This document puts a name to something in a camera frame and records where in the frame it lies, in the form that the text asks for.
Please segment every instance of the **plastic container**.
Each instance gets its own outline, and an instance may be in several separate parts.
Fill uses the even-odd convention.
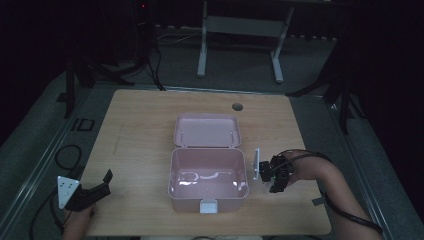
[[[249,193],[237,118],[184,113],[175,127],[168,193],[176,211],[238,210]]]

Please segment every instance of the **dark background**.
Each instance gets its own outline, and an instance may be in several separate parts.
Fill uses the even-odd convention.
[[[210,11],[263,18],[263,11],[261,15],[256,11],[261,7],[268,13],[266,18],[280,19],[283,15],[273,4],[287,4],[282,2],[234,1],[222,8],[222,1],[211,1]],[[352,90],[359,96],[366,117],[423,219],[424,3],[366,1],[364,10],[358,7],[364,5],[349,5],[359,1],[336,2],[338,4],[296,3],[298,7],[289,34],[304,35],[306,39],[312,36],[338,38],[338,44],[343,46],[334,59],[340,61],[352,57],[348,54],[352,52],[350,47],[366,49],[356,52],[353,57],[358,74],[354,77]],[[103,7],[96,0],[1,2],[0,144],[45,87],[64,71],[72,49],[76,47],[96,61],[109,64],[116,63],[121,56],[119,53],[129,57],[125,55],[128,50],[123,46],[125,43],[112,37],[127,34],[131,38],[130,14],[125,12],[129,5],[114,15],[113,11],[108,11],[116,9],[114,4],[112,0],[106,1]],[[201,26],[201,1],[162,0],[156,1],[154,6],[154,21],[161,27]],[[118,25],[127,25],[127,28],[111,25],[105,21],[108,17],[105,14],[121,19]],[[348,32],[344,32],[346,26],[350,26]]]

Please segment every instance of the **person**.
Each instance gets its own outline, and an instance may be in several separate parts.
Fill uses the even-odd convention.
[[[283,155],[287,159],[292,159],[305,153],[308,152],[290,150],[283,152]],[[299,180],[319,181],[324,185],[328,198],[338,209],[366,221],[371,221],[350,190],[343,174],[333,163],[321,157],[309,156],[293,161],[292,165],[294,172],[290,176],[287,187]],[[65,217],[68,216],[68,219],[64,224],[63,240],[82,239],[88,229],[94,209],[95,206],[93,205],[81,212],[65,213]],[[335,212],[332,215],[337,239],[382,239],[380,233],[373,228],[353,222]]]

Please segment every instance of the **wooden surface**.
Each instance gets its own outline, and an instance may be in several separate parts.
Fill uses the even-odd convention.
[[[234,111],[241,103],[242,111]],[[244,152],[249,195],[231,213],[202,215],[175,212],[168,181],[177,115],[184,112],[227,113],[237,117]],[[315,181],[300,181],[283,193],[254,181],[253,158],[261,160],[286,149],[304,148],[285,96],[118,90],[82,177],[84,188],[101,183],[108,169],[112,194],[97,204],[88,235],[211,236],[326,234],[330,223]]]

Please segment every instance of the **pink lid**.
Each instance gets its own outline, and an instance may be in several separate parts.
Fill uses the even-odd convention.
[[[178,147],[234,148],[241,144],[237,118],[230,114],[182,113],[177,117]]]

